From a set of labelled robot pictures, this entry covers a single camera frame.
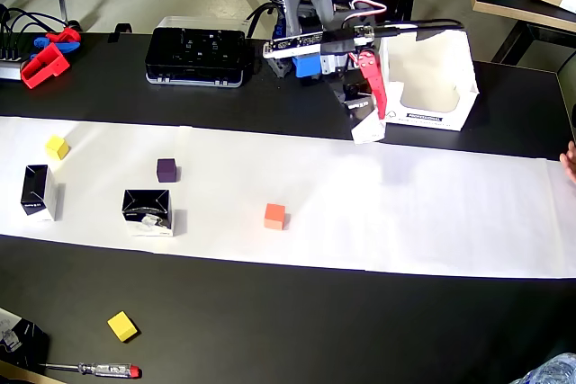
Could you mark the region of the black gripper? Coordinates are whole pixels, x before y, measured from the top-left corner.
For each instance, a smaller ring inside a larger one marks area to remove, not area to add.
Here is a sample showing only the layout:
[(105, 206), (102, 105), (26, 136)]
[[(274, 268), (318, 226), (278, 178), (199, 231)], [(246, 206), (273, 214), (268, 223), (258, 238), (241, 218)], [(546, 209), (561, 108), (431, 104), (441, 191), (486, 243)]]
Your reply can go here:
[(385, 119), (387, 94), (380, 58), (372, 49), (360, 51), (356, 64), (354, 42), (322, 42), (320, 66), (342, 107), (347, 111), (348, 108), (373, 108), (375, 99), (378, 118), (380, 121)]

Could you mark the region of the bare person hand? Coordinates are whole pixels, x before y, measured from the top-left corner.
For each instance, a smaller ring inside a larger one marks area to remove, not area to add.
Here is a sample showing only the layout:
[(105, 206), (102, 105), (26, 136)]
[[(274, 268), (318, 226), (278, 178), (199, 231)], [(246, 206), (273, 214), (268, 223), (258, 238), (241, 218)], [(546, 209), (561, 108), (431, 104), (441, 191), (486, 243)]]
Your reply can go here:
[(570, 141), (567, 149), (560, 154), (559, 161), (567, 177), (576, 183), (576, 147), (573, 141)]

